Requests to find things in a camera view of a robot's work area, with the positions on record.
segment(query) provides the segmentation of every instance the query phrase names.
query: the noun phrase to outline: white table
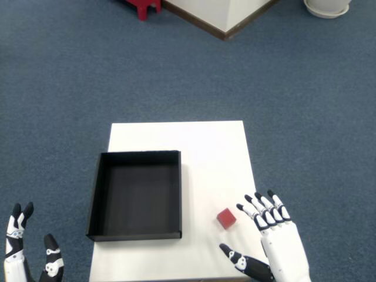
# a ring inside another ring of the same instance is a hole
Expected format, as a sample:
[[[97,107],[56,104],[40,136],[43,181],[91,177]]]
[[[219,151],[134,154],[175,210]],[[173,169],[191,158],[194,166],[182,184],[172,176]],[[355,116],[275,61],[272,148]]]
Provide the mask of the white table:
[[[95,242],[90,282],[246,278],[220,243],[267,262],[260,233],[236,203],[255,191],[242,121],[114,123],[109,152],[182,152],[183,238]],[[228,207],[227,231],[216,216]]]

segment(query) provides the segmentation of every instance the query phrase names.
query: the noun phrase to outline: black fingertip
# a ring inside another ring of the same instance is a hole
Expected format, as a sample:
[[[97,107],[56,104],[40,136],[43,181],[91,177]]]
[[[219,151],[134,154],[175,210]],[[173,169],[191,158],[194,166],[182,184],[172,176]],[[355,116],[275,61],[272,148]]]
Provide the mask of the black fingertip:
[[[269,195],[269,197],[273,197],[275,194],[274,194],[274,192],[273,191],[271,191],[270,189],[268,190],[268,195]]]
[[[51,234],[47,234],[45,236],[44,242],[45,242],[46,249],[50,249],[50,250],[55,251],[59,247],[55,238],[53,238],[53,235],[51,235]]]
[[[19,215],[21,214],[21,205],[19,203],[15,204],[13,207],[12,215],[17,220]]]
[[[28,219],[29,217],[31,217],[31,215],[33,214],[33,212],[34,212],[34,205],[33,205],[32,202],[30,202],[25,207],[25,209],[23,211],[23,215],[25,216],[26,219]]]
[[[256,198],[258,198],[259,200],[261,200],[261,197],[263,196],[263,195],[261,195],[259,192],[255,192],[254,195],[255,195]]]
[[[232,251],[232,249],[230,249],[230,247],[226,244],[220,244],[219,247],[221,248],[221,250],[224,252],[224,254],[228,257],[230,252]]]
[[[244,198],[246,198],[246,200],[250,203],[252,203],[252,197],[249,196],[249,195],[244,195]]]

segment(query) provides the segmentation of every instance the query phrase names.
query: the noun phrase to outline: open black box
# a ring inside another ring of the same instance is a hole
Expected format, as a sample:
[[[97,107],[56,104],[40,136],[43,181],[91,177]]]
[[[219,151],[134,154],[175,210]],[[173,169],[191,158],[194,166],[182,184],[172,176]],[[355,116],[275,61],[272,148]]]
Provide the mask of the open black box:
[[[101,153],[86,235],[93,241],[182,237],[179,151]]]

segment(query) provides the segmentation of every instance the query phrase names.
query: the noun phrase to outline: red cube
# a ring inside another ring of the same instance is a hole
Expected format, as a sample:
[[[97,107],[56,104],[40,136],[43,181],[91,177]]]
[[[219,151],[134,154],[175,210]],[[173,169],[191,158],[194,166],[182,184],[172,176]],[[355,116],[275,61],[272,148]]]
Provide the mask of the red cube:
[[[236,221],[234,215],[230,212],[228,208],[224,209],[217,215],[217,220],[222,224],[224,229],[228,229]]]

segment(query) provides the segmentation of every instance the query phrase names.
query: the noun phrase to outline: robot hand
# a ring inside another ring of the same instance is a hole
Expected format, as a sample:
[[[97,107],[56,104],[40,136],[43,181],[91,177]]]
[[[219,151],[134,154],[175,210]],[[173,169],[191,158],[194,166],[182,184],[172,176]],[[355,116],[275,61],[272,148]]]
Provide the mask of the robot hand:
[[[242,256],[225,244],[221,244],[220,248],[236,269],[261,282],[311,282],[298,229],[278,196],[271,190],[268,195],[274,204],[256,192],[258,200],[246,195],[246,200],[252,205],[237,204],[237,208],[244,211],[261,232],[261,244],[269,266],[252,257]]]
[[[5,281],[6,282],[34,282],[31,277],[28,261],[24,253],[24,231],[26,221],[33,213],[33,204],[29,203],[21,212],[21,206],[16,204],[9,219],[5,240]],[[46,266],[39,282],[61,282],[64,262],[58,244],[51,234],[45,236]]]

